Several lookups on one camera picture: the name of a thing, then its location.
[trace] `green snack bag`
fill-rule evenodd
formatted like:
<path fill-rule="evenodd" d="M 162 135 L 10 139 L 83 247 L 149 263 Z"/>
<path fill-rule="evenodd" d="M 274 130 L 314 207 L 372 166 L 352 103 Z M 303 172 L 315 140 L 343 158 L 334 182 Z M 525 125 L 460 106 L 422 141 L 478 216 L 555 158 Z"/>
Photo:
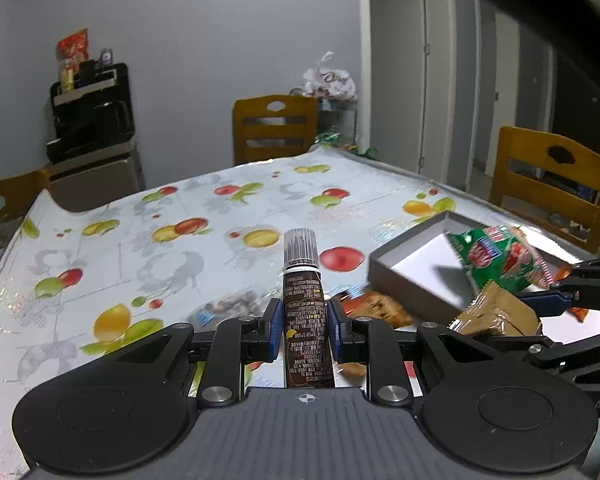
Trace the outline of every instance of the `green snack bag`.
<path fill-rule="evenodd" d="M 522 231 L 504 225 L 446 233 L 476 293 L 493 280 L 512 294 L 532 283 L 547 288 L 551 273 Z"/>

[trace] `fruit-patterned tablecloth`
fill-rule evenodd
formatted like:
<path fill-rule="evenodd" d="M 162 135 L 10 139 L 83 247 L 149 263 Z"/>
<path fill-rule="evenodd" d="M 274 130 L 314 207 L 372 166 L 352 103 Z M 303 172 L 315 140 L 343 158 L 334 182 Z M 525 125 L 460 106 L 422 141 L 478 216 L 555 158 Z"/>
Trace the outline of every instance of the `fruit-patterned tablecloth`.
<path fill-rule="evenodd" d="M 324 289 L 333 294 L 364 285 L 368 254 L 437 212 L 514 221 L 469 195 L 389 170 L 319 148 L 81 214 L 44 191 L 0 263 L 0 479 L 27 470 L 10 423 L 27 390 L 174 322 L 204 330 L 259 313 L 280 293 L 288 229 L 315 230 Z M 544 240 L 546 250 L 575 261 Z M 282 386 L 282 370 L 280 359 L 264 364 L 250 385 Z"/>

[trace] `chair backrest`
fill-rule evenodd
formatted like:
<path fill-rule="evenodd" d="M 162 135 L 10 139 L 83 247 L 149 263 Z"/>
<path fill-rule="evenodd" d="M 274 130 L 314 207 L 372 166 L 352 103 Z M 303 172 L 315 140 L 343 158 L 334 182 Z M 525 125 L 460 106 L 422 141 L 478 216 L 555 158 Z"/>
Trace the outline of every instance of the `chair backrest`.
<path fill-rule="evenodd" d="M 600 200 L 595 205 L 557 187 L 513 173 L 509 171 L 510 158 L 551 171 L 600 192 L 600 155 L 575 140 L 557 134 L 503 126 L 500 129 L 490 196 L 490 202 L 495 205 L 502 204 L 503 196 L 513 196 L 587 226 L 590 229 L 589 236 L 587 240 L 582 240 L 549 222 L 512 210 L 518 216 L 595 253 L 600 245 Z"/>
<path fill-rule="evenodd" d="M 234 164 L 306 153 L 316 129 L 313 97 L 269 95 L 236 101 Z"/>
<path fill-rule="evenodd" d="M 0 180 L 0 197 L 4 205 L 0 208 L 0 220 L 10 214 L 29 210 L 40 191 L 48 187 L 50 174 L 41 169 L 20 176 Z"/>

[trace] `red snack bag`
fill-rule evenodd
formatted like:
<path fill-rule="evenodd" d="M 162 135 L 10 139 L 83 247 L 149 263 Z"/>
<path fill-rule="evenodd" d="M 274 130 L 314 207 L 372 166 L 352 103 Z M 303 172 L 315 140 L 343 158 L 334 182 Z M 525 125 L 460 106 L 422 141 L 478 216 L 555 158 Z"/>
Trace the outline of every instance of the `red snack bag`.
<path fill-rule="evenodd" d="M 89 59 L 88 30 L 84 28 L 58 41 L 58 56 L 60 59 L 69 60 L 70 68 L 74 73 L 78 72 L 80 63 Z"/>

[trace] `gold snack wrapper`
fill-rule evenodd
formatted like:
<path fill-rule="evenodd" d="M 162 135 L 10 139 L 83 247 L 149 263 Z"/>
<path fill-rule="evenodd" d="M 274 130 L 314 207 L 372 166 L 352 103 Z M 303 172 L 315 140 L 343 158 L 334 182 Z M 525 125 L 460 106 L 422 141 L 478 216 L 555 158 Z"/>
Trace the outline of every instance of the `gold snack wrapper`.
<path fill-rule="evenodd" d="M 464 335 L 539 335 L 542 323 L 535 311 L 510 292 L 489 282 L 449 325 Z"/>

